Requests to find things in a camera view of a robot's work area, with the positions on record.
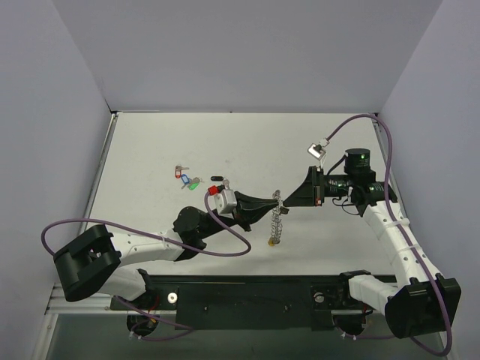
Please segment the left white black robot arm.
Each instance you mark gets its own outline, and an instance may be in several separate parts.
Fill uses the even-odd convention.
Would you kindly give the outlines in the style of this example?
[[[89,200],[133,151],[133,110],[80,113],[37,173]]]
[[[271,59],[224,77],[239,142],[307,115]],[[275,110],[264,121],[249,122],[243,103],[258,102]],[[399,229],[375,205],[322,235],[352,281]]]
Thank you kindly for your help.
[[[207,250],[205,240],[227,231],[246,245],[232,257],[248,254],[251,243],[233,228],[251,231],[278,199],[260,199],[223,188],[209,190],[205,198],[215,206],[204,210],[183,208],[172,228],[150,233],[106,220],[92,219],[91,227],[53,253],[53,262],[68,302],[78,302],[103,293],[128,300],[136,308],[150,306],[155,294],[147,271],[138,264],[157,261],[181,262],[198,254],[227,258],[228,253]]]

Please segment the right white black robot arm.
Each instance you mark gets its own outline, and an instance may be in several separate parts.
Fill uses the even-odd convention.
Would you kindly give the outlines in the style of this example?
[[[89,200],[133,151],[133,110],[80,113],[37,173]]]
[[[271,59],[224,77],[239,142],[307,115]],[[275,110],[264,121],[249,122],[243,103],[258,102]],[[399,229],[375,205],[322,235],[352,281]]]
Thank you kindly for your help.
[[[347,198],[373,230],[394,270],[396,286],[365,270],[344,272],[335,287],[340,305],[362,302],[379,311],[397,338],[444,332],[452,324],[461,297],[454,278],[445,278],[428,259],[404,217],[398,198],[385,182],[376,180],[371,152],[351,148],[340,160],[344,173],[334,175],[311,166],[301,185],[283,201],[286,208],[321,206],[327,198]]]

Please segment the white disc wire keyring holder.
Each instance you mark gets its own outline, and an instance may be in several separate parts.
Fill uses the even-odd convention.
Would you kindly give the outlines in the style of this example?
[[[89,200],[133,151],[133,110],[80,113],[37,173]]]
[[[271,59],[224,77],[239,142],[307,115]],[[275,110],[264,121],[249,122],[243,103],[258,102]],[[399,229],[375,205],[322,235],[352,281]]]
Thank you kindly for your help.
[[[277,206],[271,212],[271,232],[270,238],[276,245],[281,242],[281,235],[283,232],[283,224],[281,217],[289,212],[288,208],[285,208],[281,198],[281,191],[277,189],[272,198],[277,201]]]

